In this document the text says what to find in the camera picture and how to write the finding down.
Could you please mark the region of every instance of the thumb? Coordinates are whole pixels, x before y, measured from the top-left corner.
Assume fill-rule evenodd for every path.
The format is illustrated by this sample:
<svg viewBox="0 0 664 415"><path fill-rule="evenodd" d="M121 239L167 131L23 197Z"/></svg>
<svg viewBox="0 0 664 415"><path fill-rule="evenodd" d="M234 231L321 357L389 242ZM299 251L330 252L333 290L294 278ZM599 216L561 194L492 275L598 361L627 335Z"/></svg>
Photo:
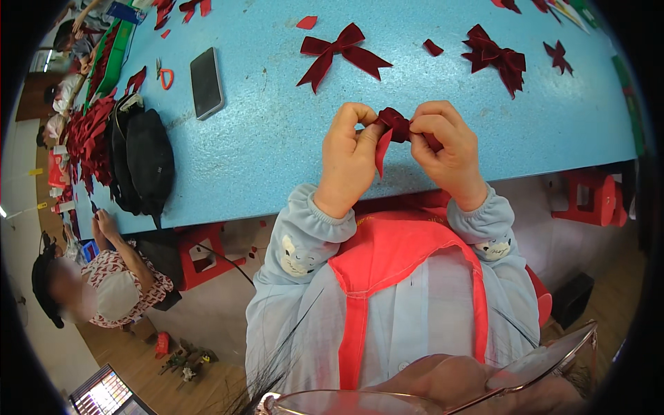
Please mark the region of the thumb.
<svg viewBox="0 0 664 415"><path fill-rule="evenodd" d="M385 125L383 124L371 124L367 126L357 138L355 153L374 157L376 154L376 144L378 144L378 139L382 136L384 129Z"/></svg>
<svg viewBox="0 0 664 415"><path fill-rule="evenodd" d="M422 134L410 134L410 154L422 167L433 165L438 161Z"/></svg>

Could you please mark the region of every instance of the green item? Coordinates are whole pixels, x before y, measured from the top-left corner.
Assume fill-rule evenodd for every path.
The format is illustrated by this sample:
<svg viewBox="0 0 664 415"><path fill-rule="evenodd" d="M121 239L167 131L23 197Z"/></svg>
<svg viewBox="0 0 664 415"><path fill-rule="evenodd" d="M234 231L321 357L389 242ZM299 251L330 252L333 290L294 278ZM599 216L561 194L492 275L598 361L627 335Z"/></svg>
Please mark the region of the green item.
<svg viewBox="0 0 664 415"><path fill-rule="evenodd" d="M97 87L97 90L93 93L93 95L101 94L102 96L107 96L113 90L113 88L116 87L116 85L118 84L118 80L120 79L120 68L122 67L122 60L124 59L125 49L127 48L127 43L129 42L129 35L131 34L131 30L134 24L124 20L116 19L111 25L111 27L108 28L106 33L104 33L102 39L99 41L101 45L100 47L105 46L104 43L106 42L106 37L111 32L111 30L113 30L115 25L120 25L120 27L118 28L118 33L116 34L116 38L113 41L113 49L111 49L111 53L108 56L108 62L106 63L106 72L104 73L104 78L99 83L99 86ZM95 66L97 66L97 61L101 57L102 53L99 53L97 56L95 56L94 63L92 64L92 69L90 71L90 75L94 73ZM88 101L89 95L90 95L90 85L88 85L88 93L86 94L86 101L85 104L83 105L84 115L88 111L88 108L90 107L90 102Z"/></svg>
<svg viewBox="0 0 664 415"><path fill-rule="evenodd" d="M586 0L570 0L570 6L572 6L574 10L576 10L578 14L588 22L590 27L597 29L600 26L597 19L595 19L595 16L590 12Z"/></svg>
<svg viewBox="0 0 664 415"><path fill-rule="evenodd" d="M634 136L636 154L641 157L643 155L643 128L641 126L639 103L634 95L631 78L629 77L625 63L618 55L611 58L611 61L614 63L616 72L618 73L620 86L623 88L623 95L625 95L625 101L627 102L627 111L631 120L631 133Z"/></svg>

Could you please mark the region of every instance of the red apron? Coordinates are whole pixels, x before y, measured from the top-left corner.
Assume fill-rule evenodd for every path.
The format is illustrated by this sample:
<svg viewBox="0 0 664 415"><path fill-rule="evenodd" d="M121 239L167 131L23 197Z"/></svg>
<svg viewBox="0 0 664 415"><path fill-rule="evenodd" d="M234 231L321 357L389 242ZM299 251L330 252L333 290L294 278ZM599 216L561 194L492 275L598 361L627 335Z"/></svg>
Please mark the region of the red apron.
<svg viewBox="0 0 664 415"><path fill-rule="evenodd" d="M445 208L377 212L357 219L357 232L327 263L346 294L346 322L339 347L339 388L357 389L367 334L369 297L408 277L436 250L459 246L472 265L475 358L484 363L488 314L477 256L451 229Z"/></svg>

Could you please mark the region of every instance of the glasses lens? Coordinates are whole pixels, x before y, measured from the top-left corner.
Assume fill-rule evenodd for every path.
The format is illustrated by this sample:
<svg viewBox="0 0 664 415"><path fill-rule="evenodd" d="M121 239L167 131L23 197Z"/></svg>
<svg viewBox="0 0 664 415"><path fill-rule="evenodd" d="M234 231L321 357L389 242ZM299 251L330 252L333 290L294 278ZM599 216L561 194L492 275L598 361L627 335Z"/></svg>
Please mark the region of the glasses lens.
<svg viewBox="0 0 664 415"><path fill-rule="evenodd" d="M305 415L433 415L440 407L424 398L410 395L358 390L310 390L283 396L277 407Z"/></svg>
<svg viewBox="0 0 664 415"><path fill-rule="evenodd" d="M590 323L583 328L556 340L548 347L538 347L528 355L507 365L487 381L487 388L517 388L528 385L540 376L555 369L567 356L585 342L597 323Z"/></svg>

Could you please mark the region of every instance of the red scissors handle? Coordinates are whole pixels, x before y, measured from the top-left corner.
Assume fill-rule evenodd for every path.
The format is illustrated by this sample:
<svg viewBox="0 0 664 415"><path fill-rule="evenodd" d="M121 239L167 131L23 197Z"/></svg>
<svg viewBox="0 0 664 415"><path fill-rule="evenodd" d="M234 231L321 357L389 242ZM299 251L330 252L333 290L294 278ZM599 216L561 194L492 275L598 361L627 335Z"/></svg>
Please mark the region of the red scissors handle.
<svg viewBox="0 0 664 415"><path fill-rule="evenodd" d="M164 80L164 73L167 73L169 75L168 84L166 84L166 81ZM170 69L160 69L159 75L161 78L161 87L164 88L165 90L169 89L173 84L173 71Z"/></svg>

